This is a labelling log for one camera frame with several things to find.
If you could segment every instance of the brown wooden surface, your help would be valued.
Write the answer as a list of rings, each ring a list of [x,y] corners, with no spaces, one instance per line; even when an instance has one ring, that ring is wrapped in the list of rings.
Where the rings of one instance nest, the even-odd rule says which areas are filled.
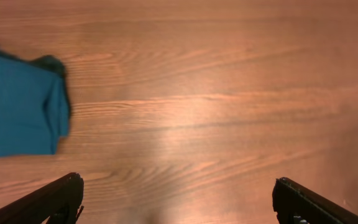
[[[358,214],[358,0],[0,0],[69,70],[70,137],[0,158],[0,207],[69,172],[80,223],[276,223],[288,176]]]

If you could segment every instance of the black object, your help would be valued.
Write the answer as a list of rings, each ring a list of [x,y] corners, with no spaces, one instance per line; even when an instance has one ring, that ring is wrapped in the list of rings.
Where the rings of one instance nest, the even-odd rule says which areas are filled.
[[[277,179],[273,209],[280,224],[358,224],[358,216],[295,181]]]
[[[0,224],[76,223],[84,192],[84,180],[70,173],[0,208]]]

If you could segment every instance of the blue cloth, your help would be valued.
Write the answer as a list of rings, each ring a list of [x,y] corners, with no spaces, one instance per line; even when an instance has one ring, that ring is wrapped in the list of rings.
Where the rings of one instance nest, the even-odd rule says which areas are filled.
[[[57,73],[0,57],[0,156],[54,154],[68,135],[65,93]]]

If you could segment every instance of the dark green cloth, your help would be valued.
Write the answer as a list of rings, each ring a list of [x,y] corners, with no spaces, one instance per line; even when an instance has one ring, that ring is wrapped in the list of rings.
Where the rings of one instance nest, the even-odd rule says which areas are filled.
[[[0,156],[56,152],[69,128],[64,71],[52,56],[26,62],[0,51]]]

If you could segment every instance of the folded blue shirt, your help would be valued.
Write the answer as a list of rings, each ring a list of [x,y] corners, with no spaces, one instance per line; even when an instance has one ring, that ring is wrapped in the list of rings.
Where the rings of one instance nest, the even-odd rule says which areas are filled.
[[[0,156],[54,154],[69,117],[62,76],[0,57]]]

